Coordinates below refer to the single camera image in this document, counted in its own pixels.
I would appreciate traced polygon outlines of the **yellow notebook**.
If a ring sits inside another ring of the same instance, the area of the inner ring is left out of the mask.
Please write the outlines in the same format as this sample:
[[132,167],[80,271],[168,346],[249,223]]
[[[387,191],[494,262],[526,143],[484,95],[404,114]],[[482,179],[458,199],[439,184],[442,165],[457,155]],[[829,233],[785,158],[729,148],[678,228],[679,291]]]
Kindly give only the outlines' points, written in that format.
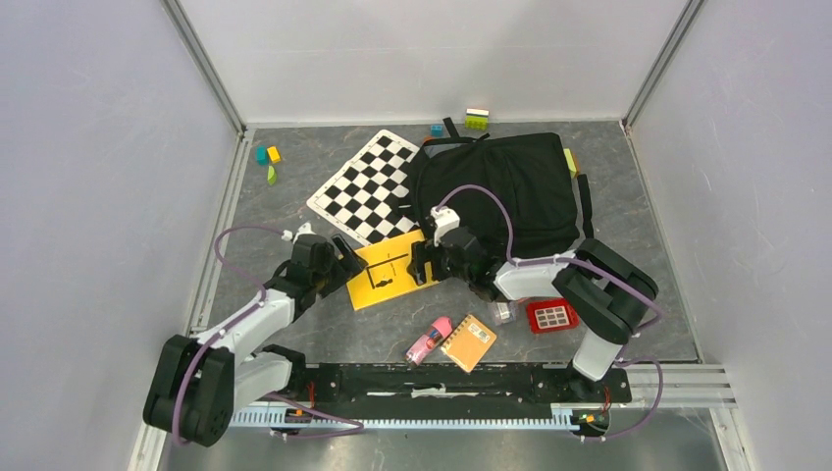
[[356,254],[367,266],[346,284],[353,309],[358,311],[437,285],[430,264],[426,265],[428,280],[423,285],[417,285],[407,272],[412,244],[424,240],[422,232],[416,230],[357,249]]

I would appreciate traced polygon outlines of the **black backpack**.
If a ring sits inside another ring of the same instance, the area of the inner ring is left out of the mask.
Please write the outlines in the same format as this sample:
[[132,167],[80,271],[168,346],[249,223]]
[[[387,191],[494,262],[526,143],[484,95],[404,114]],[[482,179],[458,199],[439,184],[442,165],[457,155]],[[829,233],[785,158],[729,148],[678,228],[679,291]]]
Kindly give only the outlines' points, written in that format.
[[447,206],[460,224],[496,255],[522,259],[568,250],[592,238],[592,199],[586,177],[572,179],[558,134],[461,136],[426,141],[406,166],[408,195],[395,213],[434,230],[431,208]]

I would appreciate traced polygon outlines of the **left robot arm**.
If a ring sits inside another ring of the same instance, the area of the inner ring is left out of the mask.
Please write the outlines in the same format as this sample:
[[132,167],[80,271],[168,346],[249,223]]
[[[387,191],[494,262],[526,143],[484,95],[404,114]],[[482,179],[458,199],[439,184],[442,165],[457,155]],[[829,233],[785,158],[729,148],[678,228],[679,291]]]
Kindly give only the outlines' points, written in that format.
[[163,344],[143,422],[181,442],[211,446],[250,403],[270,393],[301,397],[308,387],[304,355],[264,342],[366,267],[340,235],[300,235],[290,258],[235,314],[195,337],[174,335]]

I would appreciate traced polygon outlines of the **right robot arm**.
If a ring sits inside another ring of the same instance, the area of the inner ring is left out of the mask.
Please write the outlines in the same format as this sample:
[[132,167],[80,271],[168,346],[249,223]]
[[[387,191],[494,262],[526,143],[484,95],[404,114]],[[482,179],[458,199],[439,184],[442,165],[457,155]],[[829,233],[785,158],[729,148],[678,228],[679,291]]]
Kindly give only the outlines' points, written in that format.
[[605,389],[605,375],[630,338],[664,314],[656,282],[594,238],[549,257],[500,258],[457,228],[440,241],[412,243],[411,253],[407,272],[418,286],[458,279],[486,302],[565,299],[588,329],[566,375],[567,389],[580,400]]

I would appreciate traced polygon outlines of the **black white chessboard mat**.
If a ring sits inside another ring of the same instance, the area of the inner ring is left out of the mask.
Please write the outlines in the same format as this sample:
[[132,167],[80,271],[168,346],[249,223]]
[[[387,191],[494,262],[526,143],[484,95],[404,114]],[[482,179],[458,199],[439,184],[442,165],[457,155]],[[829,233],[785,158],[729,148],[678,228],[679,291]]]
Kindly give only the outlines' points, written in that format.
[[396,214],[395,206],[408,195],[406,166],[417,152],[413,143],[381,130],[306,205],[363,246],[409,233],[418,224]]

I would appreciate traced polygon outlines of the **clear plastic box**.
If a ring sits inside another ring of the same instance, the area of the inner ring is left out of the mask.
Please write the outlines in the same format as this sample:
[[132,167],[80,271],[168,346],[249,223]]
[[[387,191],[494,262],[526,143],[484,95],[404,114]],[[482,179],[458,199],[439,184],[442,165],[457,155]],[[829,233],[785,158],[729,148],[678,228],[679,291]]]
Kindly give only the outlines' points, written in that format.
[[513,323],[517,320],[518,304],[515,301],[490,303],[489,308],[494,324],[497,326]]

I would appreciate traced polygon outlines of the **orange spiral notepad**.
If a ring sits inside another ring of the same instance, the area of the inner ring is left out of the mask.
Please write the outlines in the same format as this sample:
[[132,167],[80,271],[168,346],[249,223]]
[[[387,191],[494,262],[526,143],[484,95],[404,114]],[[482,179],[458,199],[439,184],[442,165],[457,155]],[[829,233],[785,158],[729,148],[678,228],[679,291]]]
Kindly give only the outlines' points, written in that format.
[[441,351],[465,373],[472,373],[496,339],[484,322],[468,314],[443,342]]

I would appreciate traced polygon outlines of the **green half-round block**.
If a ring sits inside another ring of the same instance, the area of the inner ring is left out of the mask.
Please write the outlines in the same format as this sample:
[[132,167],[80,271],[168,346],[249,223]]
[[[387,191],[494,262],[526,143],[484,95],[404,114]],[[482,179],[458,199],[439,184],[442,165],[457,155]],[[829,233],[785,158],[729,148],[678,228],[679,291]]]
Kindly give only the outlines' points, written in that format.
[[269,166],[267,169],[267,184],[274,185],[277,182],[277,171],[274,166]]

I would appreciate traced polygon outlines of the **yellow wooden block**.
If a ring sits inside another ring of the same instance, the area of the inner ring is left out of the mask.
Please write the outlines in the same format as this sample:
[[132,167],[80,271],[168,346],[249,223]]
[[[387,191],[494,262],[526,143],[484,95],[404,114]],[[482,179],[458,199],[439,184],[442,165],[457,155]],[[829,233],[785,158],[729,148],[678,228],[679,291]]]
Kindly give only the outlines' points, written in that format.
[[266,148],[266,155],[269,159],[271,164],[276,164],[282,160],[279,150],[276,146],[270,146]]

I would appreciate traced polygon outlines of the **red calculator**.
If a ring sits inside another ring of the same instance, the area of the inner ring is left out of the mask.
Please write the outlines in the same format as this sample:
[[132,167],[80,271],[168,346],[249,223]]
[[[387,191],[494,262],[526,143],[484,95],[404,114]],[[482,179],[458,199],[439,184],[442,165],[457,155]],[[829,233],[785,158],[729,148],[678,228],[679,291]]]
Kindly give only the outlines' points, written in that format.
[[578,315],[565,298],[531,302],[526,306],[526,314],[534,334],[571,330],[579,326]]

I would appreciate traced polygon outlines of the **teal wooden block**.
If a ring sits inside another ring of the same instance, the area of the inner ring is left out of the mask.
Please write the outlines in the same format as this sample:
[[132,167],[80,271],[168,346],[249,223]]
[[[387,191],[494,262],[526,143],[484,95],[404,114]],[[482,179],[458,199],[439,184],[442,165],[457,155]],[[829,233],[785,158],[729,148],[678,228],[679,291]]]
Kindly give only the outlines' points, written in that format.
[[255,151],[255,161],[258,165],[265,166],[269,163],[267,150],[263,146],[258,146]]

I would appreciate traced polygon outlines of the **green white lego brick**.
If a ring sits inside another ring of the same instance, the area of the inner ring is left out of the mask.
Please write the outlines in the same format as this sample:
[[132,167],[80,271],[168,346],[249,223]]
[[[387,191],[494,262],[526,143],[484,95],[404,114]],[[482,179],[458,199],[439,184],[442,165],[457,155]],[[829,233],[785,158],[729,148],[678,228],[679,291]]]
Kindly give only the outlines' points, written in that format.
[[464,127],[472,131],[485,131],[490,122],[490,112],[485,109],[467,108],[464,117]]

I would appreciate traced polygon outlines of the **orange green sticky notes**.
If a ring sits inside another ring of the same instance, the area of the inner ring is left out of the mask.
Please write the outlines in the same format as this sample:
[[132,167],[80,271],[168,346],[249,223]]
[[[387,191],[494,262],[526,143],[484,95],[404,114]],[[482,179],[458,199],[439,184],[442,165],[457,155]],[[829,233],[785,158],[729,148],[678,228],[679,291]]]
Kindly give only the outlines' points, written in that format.
[[564,156],[565,156],[565,159],[566,159],[567,167],[568,167],[569,172],[570,172],[570,176],[571,176],[572,179],[576,179],[577,176],[580,173],[580,168],[579,168],[579,165],[578,165],[578,161],[577,161],[574,154],[572,153],[572,151],[569,148],[564,148],[563,152],[564,152]]

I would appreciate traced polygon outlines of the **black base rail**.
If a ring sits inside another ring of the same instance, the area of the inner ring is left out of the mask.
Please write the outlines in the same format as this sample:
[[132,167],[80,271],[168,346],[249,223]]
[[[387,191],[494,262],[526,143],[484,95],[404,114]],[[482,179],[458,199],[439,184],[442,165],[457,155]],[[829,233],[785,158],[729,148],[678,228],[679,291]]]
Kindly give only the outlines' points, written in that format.
[[277,432],[544,430],[601,435],[615,411],[637,420],[661,409],[733,408],[723,367],[639,360],[592,383],[564,364],[482,362],[415,369],[395,363],[319,363],[302,371],[291,403],[266,398],[240,409],[234,427]]

